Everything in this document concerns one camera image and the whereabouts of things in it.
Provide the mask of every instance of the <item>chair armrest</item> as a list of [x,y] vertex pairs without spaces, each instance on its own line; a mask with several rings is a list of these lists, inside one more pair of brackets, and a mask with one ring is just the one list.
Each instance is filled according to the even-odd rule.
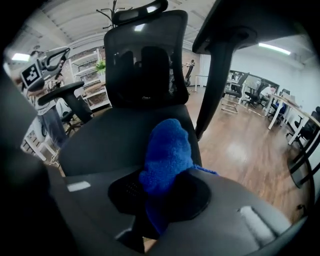
[[55,89],[48,94],[42,96],[41,98],[38,99],[38,104],[40,106],[43,106],[50,101],[57,99],[57,98],[63,98],[65,95],[74,93],[76,89],[79,89],[80,87],[84,86],[84,82],[74,82],[71,84],[68,84],[66,86],[60,87],[58,89]]

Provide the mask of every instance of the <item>ceiling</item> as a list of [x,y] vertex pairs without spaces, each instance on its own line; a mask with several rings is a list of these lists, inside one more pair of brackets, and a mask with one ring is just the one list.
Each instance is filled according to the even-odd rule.
[[[30,54],[35,46],[47,51],[61,46],[72,49],[89,47],[93,42],[101,43],[110,22],[96,9],[112,8],[113,0],[48,0],[25,22],[6,55]],[[137,8],[152,0],[118,0],[117,8]],[[183,47],[192,44],[215,0],[169,0],[169,10],[185,10],[188,24]],[[291,36],[274,40],[273,45],[292,54],[290,57],[303,63],[313,58],[313,51],[306,36]]]

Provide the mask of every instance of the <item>white desk leg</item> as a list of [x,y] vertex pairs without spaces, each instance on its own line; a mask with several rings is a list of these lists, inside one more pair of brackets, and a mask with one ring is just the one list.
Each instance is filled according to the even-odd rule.
[[307,116],[305,116],[305,117],[301,120],[301,123],[300,123],[298,129],[296,130],[295,134],[292,136],[292,138],[290,139],[290,141],[289,141],[289,143],[288,143],[289,145],[291,145],[291,144],[295,141],[295,139],[296,139],[296,137],[298,136],[298,134],[300,133],[302,127],[304,127],[304,126],[306,125],[306,123],[308,122],[308,120],[309,120],[309,118],[308,118]]
[[53,155],[55,156],[57,154],[56,151],[54,151],[47,142],[43,142],[43,145],[46,147],[46,149]]
[[282,127],[285,123],[287,123],[286,121],[288,120],[288,117],[289,117],[289,113],[290,113],[290,109],[291,107],[289,107],[288,105],[286,106],[286,110],[283,114],[283,120],[280,124],[280,126]]
[[194,85],[194,91],[197,92],[197,83],[198,82],[198,77],[195,77],[195,85]]
[[28,145],[30,146],[30,148],[34,151],[34,153],[40,157],[40,159],[42,161],[46,161],[47,159],[45,158],[45,156],[40,152],[40,150],[37,148],[37,146],[31,141],[31,139],[29,139],[28,137],[25,137],[24,140],[26,141],[26,143],[28,143]]
[[269,125],[269,127],[268,127],[269,130],[271,130],[272,126],[274,125],[275,121],[277,120],[277,117],[278,117],[279,112],[280,112],[280,110],[281,110],[281,107],[280,107],[280,106],[282,106],[282,104],[283,104],[283,101],[280,100],[279,106],[278,106],[278,108],[276,109],[276,112],[275,112],[275,114],[274,114],[274,117],[273,117],[273,119],[272,119],[272,121],[271,121],[271,123],[270,123],[270,125]]
[[287,123],[288,123],[288,121],[289,121],[289,117],[291,116],[291,110],[292,110],[292,108],[291,108],[291,107],[289,107],[289,113],[288,113],[287,118],[285,119],[285,124],[287,124]]
[[272,103],[272,100],[274,99],[273,96],[271,96],[270,100],[269,100],[269,103],[268,103],[268,106],[266,107],[266,110],[265,110],[265,117],[268,115],[269,111],[270,111],[270,107],[271,107],[271,103]]
[[246,86],[243,84],[242,85],[242,92],[241,92],[241,98],[239,99],[239,101],[238,101],[238,104],[240,105],[241,104],[241,100],[242,100],[242,98],[243,98],[243,96],[244,96],[244,94],[245,94],[245,90],[246,90]]

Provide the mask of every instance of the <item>white wall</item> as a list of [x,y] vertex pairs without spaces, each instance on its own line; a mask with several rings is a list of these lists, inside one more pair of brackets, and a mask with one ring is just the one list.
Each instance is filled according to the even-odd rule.
[[[269,51],[264,54],[258,49],[242,49],[234,53],[231,70],[250,72],[252,75],[268,79],[280,86],[279,91],[287,89],[295,96],[295,101],[302,106],[302,110],[311,114],[320,106],[320,66],[313,62],[304,66],[290,59],[288,56]],[[200,72],[202,76],[209,74],[211,57],[201,55]],[[201,84],[207,83],[206,78],[200,79]],[[291,126],[295,128],[294,121],[300,118],[293,112]],[[320,145],[309,158],[311,167],[320,162]],[[315,193],[320,194],[320,171],[314,175]]]
[[[200,59],[200,75],[209,74],[211,57],[202,55]],[[270,80],[280,86],[279,91],[287,89],[291,91],[299,70],[303,65],[288,56],[281,56],[269,50],[266,54],[264,49],[250,47],[241,49],[233,54],[231,70],[250,72],[250,74]]]

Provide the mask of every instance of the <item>headrest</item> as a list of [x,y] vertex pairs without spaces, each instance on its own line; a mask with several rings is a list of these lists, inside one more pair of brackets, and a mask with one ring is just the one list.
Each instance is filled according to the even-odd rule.
[[125,23],[134,22],[155,14],[162,13],[167,8],[167,0],[155,0],[139,8],[116,12],[112,18],[112,22],[113,24],[119,26]]

